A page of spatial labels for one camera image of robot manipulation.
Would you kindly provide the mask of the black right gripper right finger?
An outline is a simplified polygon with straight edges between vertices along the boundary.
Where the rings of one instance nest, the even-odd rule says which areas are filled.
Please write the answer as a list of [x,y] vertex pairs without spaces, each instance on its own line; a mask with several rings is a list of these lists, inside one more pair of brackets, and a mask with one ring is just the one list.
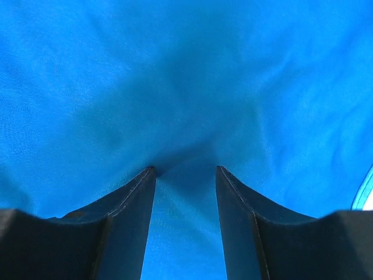
[[312,218],[216,169],[228,279],[371,279],[372,212]]

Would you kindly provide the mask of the blue cloth napkin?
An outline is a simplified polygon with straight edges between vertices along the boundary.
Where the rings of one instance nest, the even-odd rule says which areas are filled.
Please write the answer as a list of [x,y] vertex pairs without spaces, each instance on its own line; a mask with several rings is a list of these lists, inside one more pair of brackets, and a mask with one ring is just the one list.
[[148,166],[143,279],[225,279],[222,165],[372,208],[371,1],[2,1],[1,207],[62,216]]

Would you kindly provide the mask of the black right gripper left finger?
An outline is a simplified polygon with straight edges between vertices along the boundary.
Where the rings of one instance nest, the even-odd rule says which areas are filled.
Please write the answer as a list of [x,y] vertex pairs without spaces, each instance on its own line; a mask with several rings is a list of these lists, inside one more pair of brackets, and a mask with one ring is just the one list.
[[61,218],[1,210],[2,279],[139,279],[156,171]]

